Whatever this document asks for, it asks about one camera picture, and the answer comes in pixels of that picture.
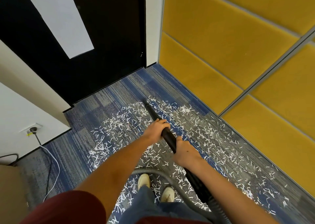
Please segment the yellow upholstered panel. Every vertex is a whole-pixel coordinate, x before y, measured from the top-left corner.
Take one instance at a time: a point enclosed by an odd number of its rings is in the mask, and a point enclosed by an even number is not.
[[[315,143],[250,96],[223,119],[315,196]]]
[[[315,25],[315,0],[229,0],[300,35]]]
[[[297,41],[220,0],[165,0],[163,31],[243,89]]]
[[[315,139],[315,47],[306,45],[252,95]]]
[[[165,33],[159,63],[217,114],[242,92]]]

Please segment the blue jeans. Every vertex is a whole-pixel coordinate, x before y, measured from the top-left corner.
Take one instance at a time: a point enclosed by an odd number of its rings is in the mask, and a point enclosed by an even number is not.
[[[136,223],[147,216],[168,216],[209,222],[204,216],[191,210],[182,202],[160,202],[159,205],[156,205],[153,191],[143,185],[132,200],[131,206],[122,214],[119,224]]]

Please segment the wall outlet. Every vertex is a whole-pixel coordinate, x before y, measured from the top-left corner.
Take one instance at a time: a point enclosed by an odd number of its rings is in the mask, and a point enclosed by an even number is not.
[[[32,132],[30,131],[30,128],[31,128],[31,127],[37,127],[37,131],[38,131],[39,129],[42,128],[42,125],[40,125],[40,124],[38,124],[38,123],[34,123],[34,124],[28,126],[27,128],[21,130],[19,133],[23,133],[23,134],[25,134],[25,135],[30,135],[30,134],[32,134]]]

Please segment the forearm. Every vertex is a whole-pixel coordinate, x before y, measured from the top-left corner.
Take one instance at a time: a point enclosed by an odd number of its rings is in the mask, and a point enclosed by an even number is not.
[[[124,184],[150,144],[149,139],[140,137],[120,149],[93,171],[76,190],[96,196],[104,205],[108,218]]]
[[[278,223],[204,159],[195,162],[189,170],[206,185],[233,224]]]

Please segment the sneaker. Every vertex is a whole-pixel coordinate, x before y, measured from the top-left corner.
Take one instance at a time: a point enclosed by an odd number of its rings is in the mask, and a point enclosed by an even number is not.
[[[146,185],[148,188],[150,188],[150,178],[149,175],[146,173],[141,174],[141,176],[138,179],[138,191],[140,187],[142,187],[143,185]]]
[[[174,190],[171,187],[167,187],[162,193],[160,202],[173,202],[174,197],[175,197]]]

